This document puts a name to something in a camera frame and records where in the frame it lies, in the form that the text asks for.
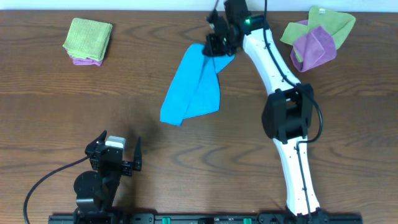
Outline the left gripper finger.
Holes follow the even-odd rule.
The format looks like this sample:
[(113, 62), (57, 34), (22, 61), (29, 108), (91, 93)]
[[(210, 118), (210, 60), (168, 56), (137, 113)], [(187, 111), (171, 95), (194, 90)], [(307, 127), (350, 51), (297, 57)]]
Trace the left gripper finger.
[(142, 152), (141, 152), (141, 137), (138, 138), (136, 147), (134, 149), (133, 170), (141, 171), (142, 169)]
[(86, 146), (85, 154), (89, 156), (92, 153), (94, 153), (98, 145), (105, 142), (106, 136), (107, 136), (107, 130), (104, 130), (96, 139), (94, 139)]

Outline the blue microfiber cloth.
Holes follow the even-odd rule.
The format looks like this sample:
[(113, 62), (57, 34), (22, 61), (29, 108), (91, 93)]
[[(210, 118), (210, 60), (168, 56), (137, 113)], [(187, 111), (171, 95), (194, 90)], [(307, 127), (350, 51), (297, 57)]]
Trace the blue microfiber cloth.
[(181, 126), (185, 119), (220, 109), (218, 74), (234, 56), (208, 57), (203, 49), (203, 44), (192, 44), (185, 52), (161, 107), (161, 122)]

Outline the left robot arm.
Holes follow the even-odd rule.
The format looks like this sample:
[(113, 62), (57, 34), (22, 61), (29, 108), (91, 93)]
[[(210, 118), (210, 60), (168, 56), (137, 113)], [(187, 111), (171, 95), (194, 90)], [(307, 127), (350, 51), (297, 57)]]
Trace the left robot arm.
[(132, 161), (125, 161), (126, 139), (108, 136), (103, 131), (89, 143), (85, 154), (92, 170), (80, 174), (73, 184), (77, 208), (73, 223), (122, 223), (122, 212), (113, 208), (113, 201), (122, 176), (132, 176), (142, 169), (141, 138), (137, 140)]

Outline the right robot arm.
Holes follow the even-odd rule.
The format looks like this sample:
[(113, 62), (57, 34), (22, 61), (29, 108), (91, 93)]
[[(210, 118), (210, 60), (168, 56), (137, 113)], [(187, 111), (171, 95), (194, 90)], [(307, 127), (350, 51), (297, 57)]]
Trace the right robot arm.
[(203, 54), (233, 56), (242, 49), (252, 60), (266, 88), (261, 121), (282, 162), (287, 187), (287, 209), (296, 217), (315, 219), (320, 204), (313, 190), (307, 145), (312, 111), (320, 111), (313, 88), (301, 84), (290, 71), (274, 42), (267, 14), (253, 14), (245, 0), (224, 1), (225, 16), (212, 10), (207, 21), (213, 32)]

